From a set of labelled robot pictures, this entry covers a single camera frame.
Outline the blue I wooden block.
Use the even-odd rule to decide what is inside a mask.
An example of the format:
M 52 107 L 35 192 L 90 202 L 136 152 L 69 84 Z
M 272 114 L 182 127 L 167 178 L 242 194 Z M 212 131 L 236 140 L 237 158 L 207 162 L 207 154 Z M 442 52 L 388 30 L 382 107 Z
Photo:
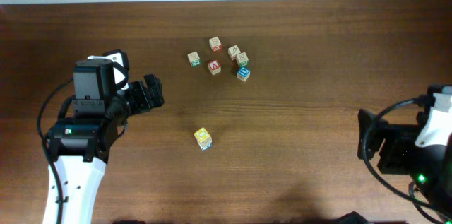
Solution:
M 198 131 L 194 133 L 194 136 L 199 146 L 212 143 L 211 135 L 205 128 L 200 128 Z

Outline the blue H wooden block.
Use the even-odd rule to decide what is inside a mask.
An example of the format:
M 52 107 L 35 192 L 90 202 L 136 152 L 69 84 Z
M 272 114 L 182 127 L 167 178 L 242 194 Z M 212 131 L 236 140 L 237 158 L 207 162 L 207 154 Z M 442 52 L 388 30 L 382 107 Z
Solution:
M 204 151 L 204 150 L 210 148 L 211 146 L 212 146 L 212 143 L 209 143 L 207 145 L 203 145 L 203 146 L 200 146 L 200 147 L 201 147 L 201 150 Z

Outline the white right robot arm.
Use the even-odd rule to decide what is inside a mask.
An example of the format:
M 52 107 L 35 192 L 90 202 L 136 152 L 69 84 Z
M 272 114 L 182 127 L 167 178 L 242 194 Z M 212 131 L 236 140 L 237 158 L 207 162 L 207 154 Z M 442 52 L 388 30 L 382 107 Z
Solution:
M 384 116 L 417 105 L 415 124 L 390 124 Z M 397 102 L 378 114 L 357 115 L 357 157 L 395 195 L 411 202 L 432 223 L 451 222 L 451 85 Z

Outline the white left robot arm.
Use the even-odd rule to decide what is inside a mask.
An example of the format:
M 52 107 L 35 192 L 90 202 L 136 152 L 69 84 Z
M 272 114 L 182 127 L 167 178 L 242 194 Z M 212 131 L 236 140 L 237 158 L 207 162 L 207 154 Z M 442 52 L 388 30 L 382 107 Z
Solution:
M 129 60 L 120 49 L 76 63 L 56 123 L 40 131 L 49 164 L 44 223 L 90 223 L 110 148 L 128 127 L 130 116 L 161 107 L 161 80 L 148 74 L 129 81 Z

